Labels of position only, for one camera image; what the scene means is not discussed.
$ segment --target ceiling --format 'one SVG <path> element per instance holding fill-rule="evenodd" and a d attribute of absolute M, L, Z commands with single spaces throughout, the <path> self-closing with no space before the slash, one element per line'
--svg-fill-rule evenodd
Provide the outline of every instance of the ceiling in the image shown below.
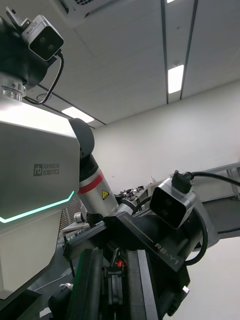
<path fill-rule="evenodd" d="M 64 38 L 64 70 L 46 103 L 57 114 L 75 106 L 98 128 L 240 78 L 239 0 L 118 0 L 75 28 L 51 1 L 1 0 L 0 15 L 5 6 L 23 19 L 41 14 Z M 168 69 L 182 64 L 182 90 L 166 94 Z M 45 93 L 58 68 L 27 95 Z"/>

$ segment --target ceiling tile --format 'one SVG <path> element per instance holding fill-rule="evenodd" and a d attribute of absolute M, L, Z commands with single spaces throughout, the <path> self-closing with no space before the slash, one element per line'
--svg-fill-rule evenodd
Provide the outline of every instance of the ceiling tile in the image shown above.
<path fill-rule="evenodd" d="M 240 1 L 198 2 L 183 97 L 240 77 Z"/>

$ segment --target yellow warning label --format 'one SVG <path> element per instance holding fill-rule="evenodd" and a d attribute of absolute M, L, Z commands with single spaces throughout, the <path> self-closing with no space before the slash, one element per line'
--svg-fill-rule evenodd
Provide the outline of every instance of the yellow warning label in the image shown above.
<path fill-rule="evenodd" d="M 109 196 L 109 193 L 105 190 L 102 190 L 102 199 L 105 200 Z"/>

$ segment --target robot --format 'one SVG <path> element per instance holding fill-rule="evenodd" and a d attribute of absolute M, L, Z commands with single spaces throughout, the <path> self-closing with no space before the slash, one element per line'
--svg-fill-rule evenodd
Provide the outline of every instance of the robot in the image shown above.
<path fill-rule="evenodd" d="M 203 174 L 176 171 L 140 212 L 116 198 L 92 155 L 90 127 L 33 106 L 58 82 L 63 38 L 44 16 L 22 21 L 8 8 L 7 15 L 12 24 L 0 17 L 0 318 L 18 319 L 15 301 L 33 299 L 27 288 L 51 265 L 62 210 L 77 193 L 91 228 L 65 244 L 65 258 L 80 260 L 73 285 L 49 299 L 53 319 L 173 315 L 189 292 L 187 266 L 219 239 L 192 190 Z M 58 60 L 45 99 L 26 97 Z"/>

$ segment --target metal bracket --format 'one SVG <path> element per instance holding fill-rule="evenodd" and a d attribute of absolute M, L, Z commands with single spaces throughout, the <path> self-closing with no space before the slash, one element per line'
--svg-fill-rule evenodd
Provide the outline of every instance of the metal bracket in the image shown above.
<path fill-rule="evenodd" d="M 9 7 L 6 7 L 6 15 L 11 20 L 11 23 L 14 25 L 14 27 L 17 29 L 17 31 L 20 31 L 21 33 L 30 25 L 32 22 L 28 18 L 25 20 L 22 20 L 16 13 L 14 9 L 10 10 Z"/>

